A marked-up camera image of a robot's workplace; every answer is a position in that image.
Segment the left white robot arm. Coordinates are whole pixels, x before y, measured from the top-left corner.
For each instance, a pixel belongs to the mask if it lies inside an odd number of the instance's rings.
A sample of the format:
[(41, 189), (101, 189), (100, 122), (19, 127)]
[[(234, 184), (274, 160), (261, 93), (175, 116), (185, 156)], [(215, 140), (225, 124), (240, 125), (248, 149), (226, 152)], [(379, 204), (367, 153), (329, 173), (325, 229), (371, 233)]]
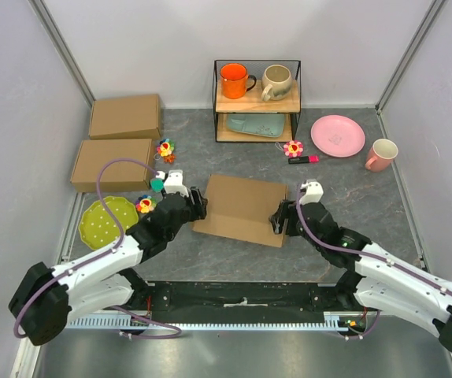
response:
[(62, 265), (33, 265), (9, 301), (14, 335), (41, 346), (83, 315), (116, 306), (140, 309), (148, 286), (134, 267), (165, 250), (184, 224), (206, 214), (207, 200), (198, 188), (188, 195), (166, 194), (109, 245)]

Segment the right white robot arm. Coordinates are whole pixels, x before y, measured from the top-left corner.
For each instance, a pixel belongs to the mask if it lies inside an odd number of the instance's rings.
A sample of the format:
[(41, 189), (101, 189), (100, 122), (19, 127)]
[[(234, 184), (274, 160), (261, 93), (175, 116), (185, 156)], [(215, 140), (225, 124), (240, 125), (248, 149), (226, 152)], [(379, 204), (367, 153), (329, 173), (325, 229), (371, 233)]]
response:
[(346, 270), (336, 304), (387, 312), (428, 331), (452, 353), (452, 281), (419, 269), (370, 238), (339, 226), (319, 203), (283, 200), (269, 218), (276, 234), (301, 236), (321, 256)]

